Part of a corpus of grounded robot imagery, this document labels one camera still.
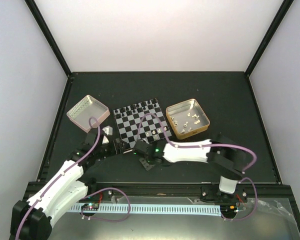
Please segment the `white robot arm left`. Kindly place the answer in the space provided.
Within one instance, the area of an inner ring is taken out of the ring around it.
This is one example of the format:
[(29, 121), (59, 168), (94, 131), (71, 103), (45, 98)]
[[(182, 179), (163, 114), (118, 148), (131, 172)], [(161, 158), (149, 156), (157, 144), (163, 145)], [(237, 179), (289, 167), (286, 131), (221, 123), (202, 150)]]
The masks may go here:
[(107, 134), (92, 128), (83, 148), (76, 150), (59, 171), (28, 200), (19, 200), (12, 208), (10, 239), (47, 240), (58, 220), (78, 201), (91, 200), (105, 191), (118, 188), (97, 188), (94, 178), (85, 179), (84, 173), (95, 163), (93, 154), (101, 137)]

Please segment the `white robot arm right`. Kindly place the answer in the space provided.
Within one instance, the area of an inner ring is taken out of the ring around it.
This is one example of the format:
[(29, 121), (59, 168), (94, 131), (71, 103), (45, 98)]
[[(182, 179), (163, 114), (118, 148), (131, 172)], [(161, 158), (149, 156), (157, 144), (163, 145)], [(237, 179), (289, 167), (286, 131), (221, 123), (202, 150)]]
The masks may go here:
[(224, 137), (218, 136), (197, 142), (160, 140), (150, 144), (141, 139), (137, 140), (132, 152), (141, 157), (146, 170), (155, 165), (170, 166), (181, 162), (209, 164), (220, 176), (218, 198), (228, 202), (236, 195), (237, 184), (243, 178), (246, 151), (223, 140)]

